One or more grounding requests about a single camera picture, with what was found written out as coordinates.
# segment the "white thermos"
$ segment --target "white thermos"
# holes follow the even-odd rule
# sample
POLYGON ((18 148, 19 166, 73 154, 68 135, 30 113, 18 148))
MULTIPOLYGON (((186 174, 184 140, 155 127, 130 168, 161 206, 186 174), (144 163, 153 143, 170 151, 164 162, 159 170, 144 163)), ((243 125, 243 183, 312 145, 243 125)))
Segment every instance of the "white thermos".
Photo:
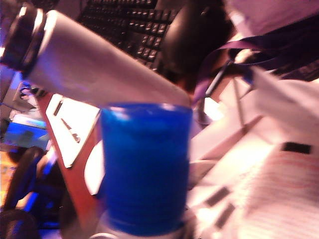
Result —
POLYGON ((63 14, 24 3, 1 47, 1 63, 66 97, 189 106, 185 91, 63 14))

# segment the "purple lanyard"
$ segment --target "purple lanyard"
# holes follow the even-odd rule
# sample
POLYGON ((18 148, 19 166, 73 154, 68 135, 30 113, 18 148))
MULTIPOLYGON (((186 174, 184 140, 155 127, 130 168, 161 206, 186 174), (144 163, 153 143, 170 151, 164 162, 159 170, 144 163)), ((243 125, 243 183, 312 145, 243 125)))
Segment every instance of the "purple lanyard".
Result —
POLYGON ((301 23, 299 22, 283 27, 280 31, 276 30, 261 36, 252 36, 239 41, 227 42, 225 45, 211 52, 204 59, 199 69, 192 105, 195 106, 200 99, 208 96, 209 92, 211 92, 222 79, 226 68, 230 64, 234 64, 235 57, 242 49, 252 49, 261 52, 261 54, 256 54, 254 62, 235 63, 237 66, 243 68, 256 65, 264 68, 265 70, 278 69, 297 61, 304 52, 313 52, 313 56, 309 57, 306 61, 318 59, 319 50, 316 51, 316 49, 319 48, 318 22, 319 15, 316 15, 302 21, 301 23), (220 72, 211 83, 211 78, 209 76, 211 66, 216 60, 219 51, 222 49, 229 49, 229 60, 221 68, 220 72))

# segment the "desk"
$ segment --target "desk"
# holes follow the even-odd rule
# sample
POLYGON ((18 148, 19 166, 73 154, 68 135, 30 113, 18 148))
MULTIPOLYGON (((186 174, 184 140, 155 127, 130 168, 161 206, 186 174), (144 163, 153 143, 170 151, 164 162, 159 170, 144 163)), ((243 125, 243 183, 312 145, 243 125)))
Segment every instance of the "desk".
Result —
POLYGON ((57 146, 56 138, 45 114, 52 95, 52 93, 47 93, 45 96, 38 98, 39 108, 43 120, 47 123, 47 131, 56 148, 58 165, 63 175, 67 190, 69 191, 70 197, 73 201, 81 228, 85 232, 91 232, 95 229, 103 210, 99 208, 100 203, 97 198, 95 196, 91 196, 86 187, 84 181, 84 169, 91 150, 101 138, 98 130, 99 125, 97 123, 97 125, 93 128, 85 145, 83 146, 83 149, 76 158, 74 165, 71 168, 65 168, 61 152, 57 146))

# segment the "blue cup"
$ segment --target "blue cup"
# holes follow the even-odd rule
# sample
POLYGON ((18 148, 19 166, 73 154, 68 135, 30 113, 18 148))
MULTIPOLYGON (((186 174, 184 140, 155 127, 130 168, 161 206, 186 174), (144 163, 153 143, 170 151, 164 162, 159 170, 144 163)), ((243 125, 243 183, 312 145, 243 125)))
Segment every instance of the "blue cup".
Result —
POLYGON ((108 223, 137 236, 181 225, 188 180, 192 111, 170 104, 102 109, 108 223))

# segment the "keyboard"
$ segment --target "keyboard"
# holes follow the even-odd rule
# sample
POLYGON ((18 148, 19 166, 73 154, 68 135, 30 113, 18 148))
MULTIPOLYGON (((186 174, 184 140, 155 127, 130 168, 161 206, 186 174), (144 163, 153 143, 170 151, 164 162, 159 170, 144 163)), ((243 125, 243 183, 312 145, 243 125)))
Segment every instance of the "keyboard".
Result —
POLYGON ((184 0, 89 0, 77 21, 173 81, 161 43, 184 0))

